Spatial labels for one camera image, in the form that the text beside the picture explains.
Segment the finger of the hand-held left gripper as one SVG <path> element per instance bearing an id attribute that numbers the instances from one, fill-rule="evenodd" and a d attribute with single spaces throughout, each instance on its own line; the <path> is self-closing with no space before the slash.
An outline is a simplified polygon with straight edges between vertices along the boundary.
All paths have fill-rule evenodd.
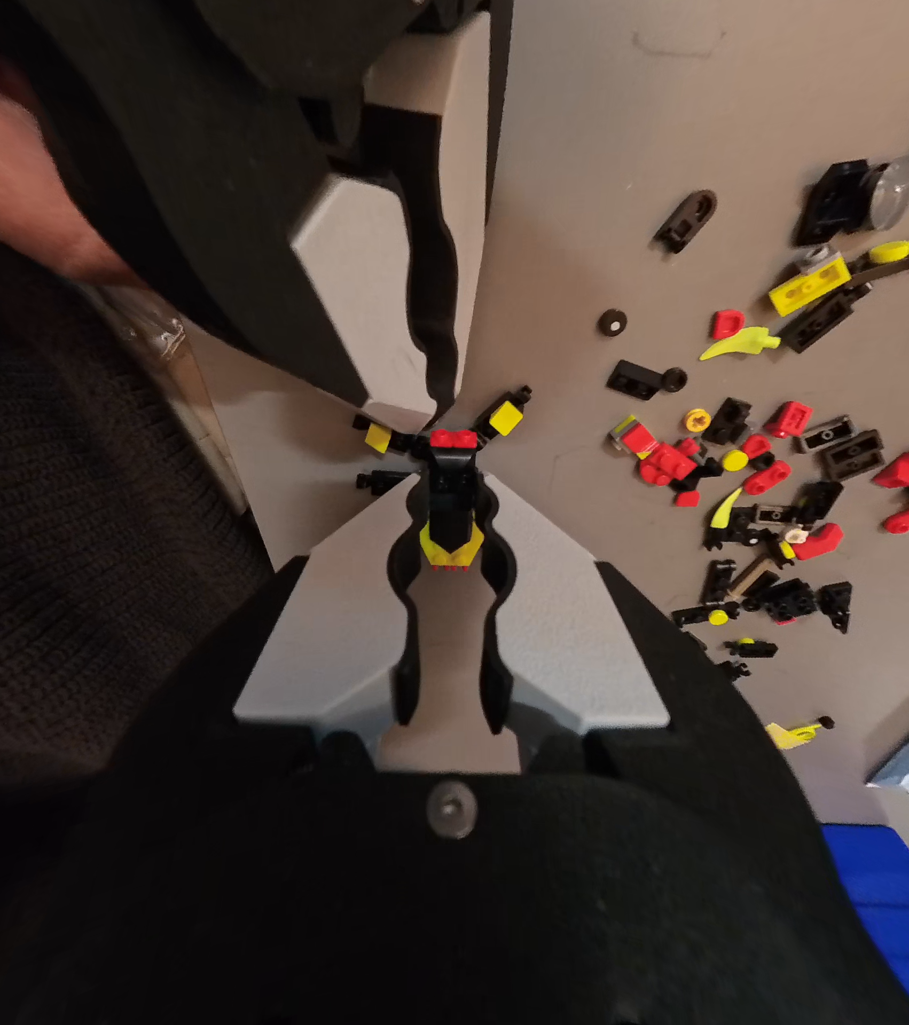
<path id="1" fill-rule="evenodd" d="M 371 69 L 364 160 L 391 175 L 410 232 L 410 324 L 433 397 L 461 391 L 488 214 L 491 18 L 409 33 Z"/>
<path id="2" fill-rule="evenodd" d="M 417 433 L 461 386 L 461 166 L 439 113 L 370 108 L 333 160 L 294 254 L 360 383 L 354 404 Z"/>

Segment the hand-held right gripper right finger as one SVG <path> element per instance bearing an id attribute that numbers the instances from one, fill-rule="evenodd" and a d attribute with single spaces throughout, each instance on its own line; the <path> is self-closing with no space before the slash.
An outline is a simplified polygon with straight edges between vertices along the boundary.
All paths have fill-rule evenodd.
<path id="1" fill-rule="evenodd" d="M 597 559 L 495 475 L 482 478 L 480 698 L 532 760 L 552 736 L 665 728 L 670 714 Z"/>

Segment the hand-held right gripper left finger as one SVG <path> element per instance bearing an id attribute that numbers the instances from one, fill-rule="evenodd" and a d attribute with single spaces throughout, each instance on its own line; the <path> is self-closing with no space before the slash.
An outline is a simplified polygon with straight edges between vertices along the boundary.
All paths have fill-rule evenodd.
<path id="1" fill-rule="evenodd" d="M 350 732 L 379 748 L 396 723 L 392 673 L 409 625 L 387 560 L 412 526 L 418 481 L 405 478 L 311 549 L 233 706 L 240 723 L 307 727 L 316 740 Z"/>

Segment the black yellow red lego model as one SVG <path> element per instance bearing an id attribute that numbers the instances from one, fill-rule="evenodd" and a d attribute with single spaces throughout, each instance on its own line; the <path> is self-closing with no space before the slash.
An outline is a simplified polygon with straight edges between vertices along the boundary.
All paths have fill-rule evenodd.
<path id="1" fill-rule="evenodd" d="M 506 391 L 490 403 L 467 429 L 402 433 L 364 414 L 352 427 L 376 453 L 408 455 L 422 463 L 428 484 L 428 517 L 420 531 L 420 545 L 433 570 L 468 571 L 483 545 L 476 506 L 480 477 L 477 454 L 487 444 L 511 434 L 522 421 L 532 398 L 529 385 Z"/>

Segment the pile of lego pieces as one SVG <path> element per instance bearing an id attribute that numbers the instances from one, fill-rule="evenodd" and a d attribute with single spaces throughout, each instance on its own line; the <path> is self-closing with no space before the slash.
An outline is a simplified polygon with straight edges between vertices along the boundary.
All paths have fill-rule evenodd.
<path id="1" fill-rule="evenodd" d="M 909 733 L 909 73 L 800 75 L 669 121 L 670 160 L 624 195 L 659 263 L 631 275 L 635 340 L 606 389 L 627 416 L 605 448 L 636 485 L 703 519 L 648 517 L 665 574 L 713 559 L 690 628 L 747 636 L 748 676 L 782 640 L 795 747 Z"/>

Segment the blue plastic bin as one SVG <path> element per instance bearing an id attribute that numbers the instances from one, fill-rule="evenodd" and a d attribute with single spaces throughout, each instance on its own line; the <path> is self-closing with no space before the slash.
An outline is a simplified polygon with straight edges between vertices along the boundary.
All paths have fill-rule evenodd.
<path id="1" fill-rule="evenodd" d="M 909 993 L 909 848 L 882 825 L 821 831 L 861 922 Z"/>

